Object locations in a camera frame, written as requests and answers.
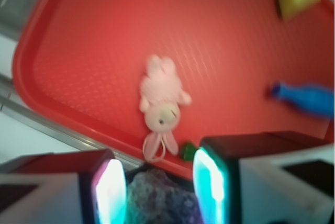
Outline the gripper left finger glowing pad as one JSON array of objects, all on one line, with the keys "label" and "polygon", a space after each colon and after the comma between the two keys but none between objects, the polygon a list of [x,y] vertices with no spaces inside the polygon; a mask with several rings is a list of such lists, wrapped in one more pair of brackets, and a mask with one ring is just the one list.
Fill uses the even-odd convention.
[{"label": "gripper left finger glowing pad", "polygon": [[1,165],[1,223],[124,223],[126,208],[124,167],[109,149]]}]

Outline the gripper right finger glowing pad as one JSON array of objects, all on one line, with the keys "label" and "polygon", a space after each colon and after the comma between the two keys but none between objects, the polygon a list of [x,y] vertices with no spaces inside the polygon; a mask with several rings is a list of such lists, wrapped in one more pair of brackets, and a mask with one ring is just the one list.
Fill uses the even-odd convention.
[{"label": "gripper right finger glowing pad", "polygon": [[302,133],[204,137],[193,184],[204,223],[334,223],[334,145]]}]

